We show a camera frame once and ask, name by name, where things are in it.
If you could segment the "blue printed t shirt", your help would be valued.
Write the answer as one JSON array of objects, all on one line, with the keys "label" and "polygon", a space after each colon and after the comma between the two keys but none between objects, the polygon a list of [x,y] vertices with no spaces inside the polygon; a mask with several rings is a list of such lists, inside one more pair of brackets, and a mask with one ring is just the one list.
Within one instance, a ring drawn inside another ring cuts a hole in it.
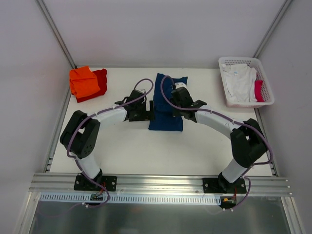
[{"label": "blue printed t shirt", "polygon": [[151,120],[148,129],[151,131],[183,131],[182,117],[173,116],[173,108],[169,105],[161,92],[161,81],[165,77],[164,74],[158,73],[155,80],[154,88],[154,114],[155,119]]}]

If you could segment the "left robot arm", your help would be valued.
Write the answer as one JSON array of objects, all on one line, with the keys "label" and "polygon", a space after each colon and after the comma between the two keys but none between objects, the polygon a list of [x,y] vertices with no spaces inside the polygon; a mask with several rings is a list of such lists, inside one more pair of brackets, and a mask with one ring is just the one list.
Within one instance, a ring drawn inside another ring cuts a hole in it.
[{"label": "left robot arm", "polygon": [[112,107],[94,114],[75,111],[60,136],[60,143],[68,157],[74,159],[80,169],[74,190],[97,191],[99,195],[104,191],[116,191],[117,177],[103,175],[95,160],[94,148],[99,131],[119,122],[149,121],[154,118],[154,102],[148,101],[146,93],[137,89]]}]

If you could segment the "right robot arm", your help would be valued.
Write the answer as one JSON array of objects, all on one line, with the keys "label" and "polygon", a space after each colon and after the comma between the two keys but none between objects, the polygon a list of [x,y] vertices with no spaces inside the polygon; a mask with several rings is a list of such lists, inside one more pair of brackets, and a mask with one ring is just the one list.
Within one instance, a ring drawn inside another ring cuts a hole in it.
[{"label": "right robot arm", "polygon": [[229,193],[235,188],[237,180],[271,150],[255,119],[239,122],[225,114],[209,110],[207,103],[193,101],[184,86],[175,84],[171,95],[170,105],[174,108],[174,114],[206,125],[226,136],[231,142],[233,159],[218,175],[215,190]]}]

